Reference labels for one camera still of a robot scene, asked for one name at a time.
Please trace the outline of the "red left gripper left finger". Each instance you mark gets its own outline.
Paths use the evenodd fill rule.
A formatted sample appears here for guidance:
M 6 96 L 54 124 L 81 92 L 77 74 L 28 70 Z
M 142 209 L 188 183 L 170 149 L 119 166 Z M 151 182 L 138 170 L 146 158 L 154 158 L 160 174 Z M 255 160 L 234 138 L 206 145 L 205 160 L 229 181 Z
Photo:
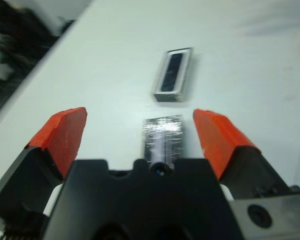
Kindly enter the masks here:
M 0 226 L 43 213 L 77 157 L 87 116 L 85 107 L 60 111 L 25 145 L 0 179 Z

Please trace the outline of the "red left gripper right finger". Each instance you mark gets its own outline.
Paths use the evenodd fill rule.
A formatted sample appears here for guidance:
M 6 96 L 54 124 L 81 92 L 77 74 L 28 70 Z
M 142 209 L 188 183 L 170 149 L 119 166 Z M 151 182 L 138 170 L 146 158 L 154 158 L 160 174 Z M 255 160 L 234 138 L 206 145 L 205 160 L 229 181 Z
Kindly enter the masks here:
M 235 200 L 300 194 L 300 187 L 288 186 L 261 150 L 226 116 L 195 109 L 193 120 L 204 157 Z

